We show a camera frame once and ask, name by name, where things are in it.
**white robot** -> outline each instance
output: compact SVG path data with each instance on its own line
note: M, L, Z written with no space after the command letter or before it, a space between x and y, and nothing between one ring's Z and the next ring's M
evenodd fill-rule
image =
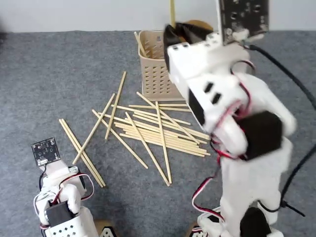
M93 195L93 183L87 174L80 173L76 166L68 167L60 159L55 139L33 144L32 149L43 171L39 179L40 193L33 202L42 236L116 237L112 227L104 227L98 235L91 212L81 205L82 200ZM84 177L92 184L91 193L86 196Z
M222 157L220 207L208 210L195 204L210 177L193 195L193 206L204 213L191 236L282 237L270 225L277 221L280 177L288 169L292 151L287 137L295 131L296 119L262 80L246 72L247 65L254 66L239 44L260 38L268 29L267 11L262 12L268 9L268 1L253 1L255 5L251 1L217 2L220 31L197 43L173 44L165 54L170 80ZM253 24L259 19L256 32L254 26L248 29L242 19L236 19L247 18L248 10ZM250 208L253 203L258 208Z

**black wire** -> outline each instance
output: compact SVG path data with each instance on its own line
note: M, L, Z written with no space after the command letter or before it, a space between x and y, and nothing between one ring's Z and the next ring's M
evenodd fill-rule
M263 50L262 48L256 46L256 45L249 45L245 46L245 48L257 51L261 53L263 56L268 58L271 62L273 62L281 71L283 71L289 78L291 78L294 83L303 91L303 93L307 96L308 100L311 102L312 106L314 107L314 110L316 110L316 98L313 96L313 94L303 85L303 83L294 76L285 66L283 66L277 59L275 59L273 56L271 56L267 51Z
M41 236L46 237L45 230L41 229L40 233L41 233Z
M253 51L257 51L259 53L261 53L262 55L264 55L266 58L268 58L272 63L274 63L279 69L281 69L281 71L283 71L287 76L289 76L294 83L303 91L303 93L306 95L306 97L308 98L308 100L311 102L314 110L316 110L316 98L313 96L313 94L303 85L303 83L297 78L295 77L285 66L283 66L277 59L275 59L273 56L271 56L268 52L266 52L265 50L263 50L262 48L256 46L256 45L244 45L245 48L253 50ZM290 176L288 177L288 179L286 180L286 183L283 187L283 190L281 192L281 200L280 200L280 207L278 209L275 210L270 210L268 208L266 208L260 201L258 201L260 203L260 205L268 212L277 212L279 211L279 209L281 207L288 207L291 210L297 212L298 214L302 215L305 217L304 213L300 212L299 210L297 210L296 208L294 208L293 206L289 205L286 201L284 201L284 197L285 194L287 193L291 183L293 182L293 179L295 177L295 175L298 173L298 171L303 167L303 165L310 159L313 157L313 155L316 152L316 144L314 144L314 146L312 147L312 149L303 157L303 159L297 164L297 166L293 169L292 173L290 174Z
M41 180L43 179L43 176L46 172L46 168L47 168L47 164L45 164L45 168L44 168L44 171L43 173L39 176L39 191L41 191Z

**plastic container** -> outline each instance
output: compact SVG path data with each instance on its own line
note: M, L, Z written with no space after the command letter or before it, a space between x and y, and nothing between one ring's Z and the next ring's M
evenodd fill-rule
M184 100L170 81L163 56L163 31L141 31L140 42L147 57L138 47L142 71L142 94L152 101Z

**circuit board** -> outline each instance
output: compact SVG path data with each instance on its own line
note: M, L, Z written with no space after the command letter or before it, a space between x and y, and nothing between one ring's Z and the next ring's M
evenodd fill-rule
M236 34L248 39L269 30L269 0L218 1L223 45L238 41Z
M37 166L60 160L56 141L53 137L32 144L32 150Z

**carpet floor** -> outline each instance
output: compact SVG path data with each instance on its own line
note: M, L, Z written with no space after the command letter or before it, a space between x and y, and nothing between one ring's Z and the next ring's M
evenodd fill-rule
M316 91L316 32L272 32L257 42L279 59L314 93ZM315 112L300 89L279 69L251 53L257 75L295 115L298 129L290 168L316 141ZM38 193L37 169L31 144L55 137L64 161L76 155L58 119L64 118L82 143L96 122L91 112L101 111L127 71L120 105L144 104L140 63L132 32L66 32L8 34L0 46L0 236L40 236L32 201ZM194 123L190 113L171 116ZM118 110L117 116L123 116ZM86 152L104 178L96 183L93 198L84 203L95 219L111 220L121 237L182 237L199 213L191 196L216 168L215 157L199 158L168 151L173 184L167 187L143 145L125 139L149 166L145 170L117 139L101 125ZM151 145L163 170L162 148ZM88 172L83 162L78 166ZM306 214L289 209L279 213L276 228L287 237L315 236L316 162L311 160L297 175L286 200ZM217 207L221 179L198 198L203 206Z

